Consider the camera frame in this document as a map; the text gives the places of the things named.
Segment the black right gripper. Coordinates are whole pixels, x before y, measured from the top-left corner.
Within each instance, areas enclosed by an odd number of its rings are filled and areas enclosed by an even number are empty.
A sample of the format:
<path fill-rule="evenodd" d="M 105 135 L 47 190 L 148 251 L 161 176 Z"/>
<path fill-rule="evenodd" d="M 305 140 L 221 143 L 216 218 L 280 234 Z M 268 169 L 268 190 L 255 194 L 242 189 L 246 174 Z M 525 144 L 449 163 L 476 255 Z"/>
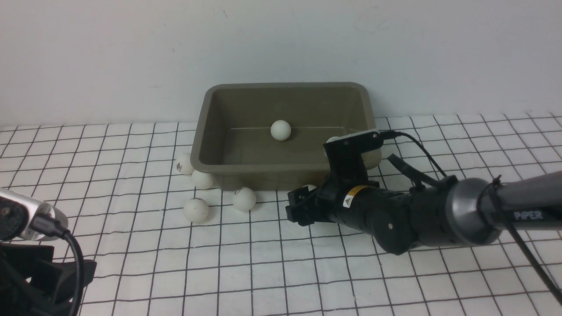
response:
<path fill-rule="evenodd" d="M 369 182 L 339 188 L 327 180 L 313 192 L 305 187 L 293 190 L 293 205 L 286 206 L 286 215 L 290 222 L 299 226 L 315 223 L 367 226 L 368 199 Z"/>

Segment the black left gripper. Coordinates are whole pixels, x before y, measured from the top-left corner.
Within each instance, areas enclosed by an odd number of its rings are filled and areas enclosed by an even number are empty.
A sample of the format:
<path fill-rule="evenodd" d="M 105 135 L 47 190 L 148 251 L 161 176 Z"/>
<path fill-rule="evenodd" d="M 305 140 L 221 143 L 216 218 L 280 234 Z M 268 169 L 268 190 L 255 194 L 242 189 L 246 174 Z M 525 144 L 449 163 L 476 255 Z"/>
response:
<path fill-rule="evenodd" d="M 54 262 L 54 247 L 1 243 L 0 314 L 2 316 L 76 316 L 76 287 L 86 288 L 97 264 L 84 260 L 78 283 L 75 262 Z"/>

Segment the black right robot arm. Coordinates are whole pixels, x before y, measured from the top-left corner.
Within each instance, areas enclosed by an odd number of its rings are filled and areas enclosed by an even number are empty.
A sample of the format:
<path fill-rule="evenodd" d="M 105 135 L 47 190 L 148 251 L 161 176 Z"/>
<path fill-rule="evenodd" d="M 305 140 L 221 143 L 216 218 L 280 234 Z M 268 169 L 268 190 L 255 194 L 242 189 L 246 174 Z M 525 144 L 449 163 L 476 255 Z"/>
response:
<path fill-rule="evenodd" d="M 420 246 L 472 247 L 496 241 L 504 230 L 561 228 L 560 172 L 517 183 L 478 178 L 424 177 L 409 192 L 381 188 L 367 178 L 339 180 L 289 192 L 290 222 L 337 223 L 369 234 L 385 252 Z"/>

